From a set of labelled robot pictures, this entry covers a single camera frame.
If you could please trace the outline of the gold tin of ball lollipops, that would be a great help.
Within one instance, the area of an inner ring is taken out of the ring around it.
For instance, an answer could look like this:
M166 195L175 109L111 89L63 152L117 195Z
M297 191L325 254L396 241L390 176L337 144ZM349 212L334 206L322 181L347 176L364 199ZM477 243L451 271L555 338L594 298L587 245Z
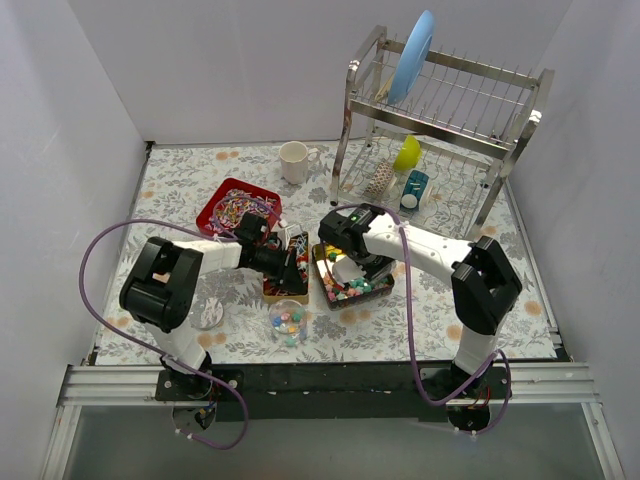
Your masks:
M263 300L272 305L283 299L291 299L302 305L309 302L309 234L306 231L291 239L289 247L284 249L281 240L273 233L267 246L283 254L284 270L280 277L263 277Z

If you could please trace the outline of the red tin of swirl lollipops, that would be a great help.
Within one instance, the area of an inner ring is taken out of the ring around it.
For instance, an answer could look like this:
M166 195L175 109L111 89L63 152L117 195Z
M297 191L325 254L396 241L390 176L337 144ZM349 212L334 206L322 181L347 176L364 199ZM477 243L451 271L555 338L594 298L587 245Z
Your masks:
M225 179L196 217L196 226L207 236L232 231L245 213L264 217L273 227L282 213L275 192L236 178Z

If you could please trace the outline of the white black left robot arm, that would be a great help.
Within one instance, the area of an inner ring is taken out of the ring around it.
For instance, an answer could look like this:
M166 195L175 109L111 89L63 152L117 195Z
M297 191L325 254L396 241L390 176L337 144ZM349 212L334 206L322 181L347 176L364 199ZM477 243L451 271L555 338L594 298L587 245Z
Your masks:
M180 373L178 387L190 399L205 398L213 386L211 373L203 369L207 352L187 321L200 276L247 268L288 293L307 289L296 254L267 245L267 227L265 218L246 213L233 239L172 242L151 237L124 282L120 307L151 333L161 358Z

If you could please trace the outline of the gold tin of star candies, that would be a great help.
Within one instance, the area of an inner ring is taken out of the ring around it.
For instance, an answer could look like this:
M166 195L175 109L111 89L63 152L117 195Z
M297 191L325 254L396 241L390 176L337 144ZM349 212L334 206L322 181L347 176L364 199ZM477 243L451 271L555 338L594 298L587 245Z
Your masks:
M377 280L367 280L362 269L342 250L333 246L315 244L311 253L321 293L330 310L389 295L395 286L391 274Z

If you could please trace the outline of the clear glass jar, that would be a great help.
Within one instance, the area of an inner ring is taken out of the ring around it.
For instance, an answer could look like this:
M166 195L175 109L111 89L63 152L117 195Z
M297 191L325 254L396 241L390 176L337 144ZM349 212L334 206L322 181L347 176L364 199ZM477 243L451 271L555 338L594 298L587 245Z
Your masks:
M268 325L274 340L296 347L308 337L307 310L295 300L277 301L269 308Z

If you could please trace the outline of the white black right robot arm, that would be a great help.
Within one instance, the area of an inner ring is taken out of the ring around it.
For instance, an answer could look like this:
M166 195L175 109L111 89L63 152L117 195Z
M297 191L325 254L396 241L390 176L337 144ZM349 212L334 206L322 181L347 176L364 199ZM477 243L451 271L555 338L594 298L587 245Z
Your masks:
M320 220L318 236L346 255L347 264L335 274L340 283L385 276L395 261L401 261L407 287L415 267L450 288L463 324L451 367L453 387L469 398L486 389L498 335L522 292L520 278L498 241L487 236L476 241L444 237L367 203L330 211Z

